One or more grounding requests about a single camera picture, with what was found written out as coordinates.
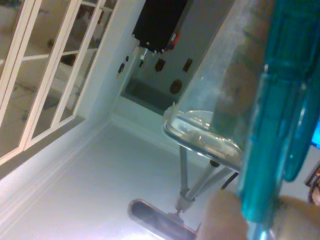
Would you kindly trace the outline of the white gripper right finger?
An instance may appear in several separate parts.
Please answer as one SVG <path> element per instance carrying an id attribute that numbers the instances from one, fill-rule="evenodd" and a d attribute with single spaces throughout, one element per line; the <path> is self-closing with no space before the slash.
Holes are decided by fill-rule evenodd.
<path id="1" fill-rule="evenodd" d="M 273 219 L 276 240 L 318 240 L 320 207 L 290 196 L 281 196 Z"/>

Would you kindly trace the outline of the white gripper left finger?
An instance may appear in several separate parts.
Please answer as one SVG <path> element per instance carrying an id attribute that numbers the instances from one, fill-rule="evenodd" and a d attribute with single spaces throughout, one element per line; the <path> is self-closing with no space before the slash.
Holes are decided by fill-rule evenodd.
<path id="1" fill-rule="evenodd" d="M 230 191 L 216 191 L 208 200 L 198 231 L 200 240 L 246 240 L 248 224 L 241 201 Z"/>

